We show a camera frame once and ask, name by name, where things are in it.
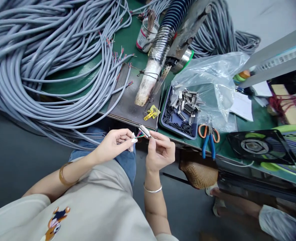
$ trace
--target gray floor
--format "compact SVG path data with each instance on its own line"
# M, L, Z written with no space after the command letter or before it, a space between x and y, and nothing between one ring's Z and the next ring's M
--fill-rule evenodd
M48 138L27 133L0 115L0 207L20 198L35 182L60 168L71 149ZM143 181L146 146L137 148L137 174L134 199L144 209ZM176 165L166 172L182 175ZM218 240L258 240L263 236L250 232L231 220L212 213L213 198L203 190L162 176L171 230L180 241L197 241L200 232L213 234Z

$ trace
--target blue jeans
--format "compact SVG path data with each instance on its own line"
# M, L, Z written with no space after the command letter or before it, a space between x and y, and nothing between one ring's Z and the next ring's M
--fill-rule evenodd
M103 132L102 129L98 128L98 127L89 127L87 130L88 133L96 133L96 132ZM98 142L102 142L104 138L96 140ZM87 148L92 148L95 149L97 146L87 142L87 141L80 141L78 143L78 145L83 146L83 147L87 147ZM73 150L70 158L69 158L69 162L78 158L78 157L83 157L86 156L90 153L91 151L82 151L82 150ZM123 151L122 153L120 153L119 155L117 155L114 158L122 167L122 169L125 171L125 173L127 174L131 185L134 185L135 182L135 176L136 176L136 148L135 148L135 144L134 144L134 151L133 152L129 152L129 151Z

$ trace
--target paper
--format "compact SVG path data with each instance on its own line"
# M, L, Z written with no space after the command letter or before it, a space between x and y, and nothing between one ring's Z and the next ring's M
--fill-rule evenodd
M265 107L267 106L268 100L265 97L257 97L257 96L253 96L254 100L256 100L256 102L261 106L261 107Z
M271 90L269 89L267 81L263 81L256 85L253 85L251 86L251 89L255 92L255 95L257 96L264 96L264 97L273 96Z
M230 109L230 112L235 113L245 120L251 122L254 121L252 114L252 101L248 98L247 95L244 95L242 93L235 93L234 103Z

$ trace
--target orange scissors handle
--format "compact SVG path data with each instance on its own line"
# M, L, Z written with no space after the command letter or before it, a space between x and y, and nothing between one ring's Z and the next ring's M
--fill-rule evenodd
M215 143L220 142L220 134L219 134L219 132L215 128L213 128L213 131L216 132L216 135L217 135L217 140L215 139L215 134L212 135L212 138L213 138L214 142Z
M201 127L205 126L205 130L204 130L204 135L201 134ZM201 138L206 138L206 135L207 135L207 127L205 124L201 124L198 126L198 135L201 137Z

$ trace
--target silver bracelet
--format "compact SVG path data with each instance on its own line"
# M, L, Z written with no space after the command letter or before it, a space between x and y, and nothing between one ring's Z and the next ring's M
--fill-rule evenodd
M161 185L161 187L158 189L158 190L156 190L156 191L149 191L149 190L147 190L147 188L145 187L145 182L144 182L144 189L147 191L147 192L150 192L150 193L157 193L157 192L160 192L161 190L162 190L162 185Z

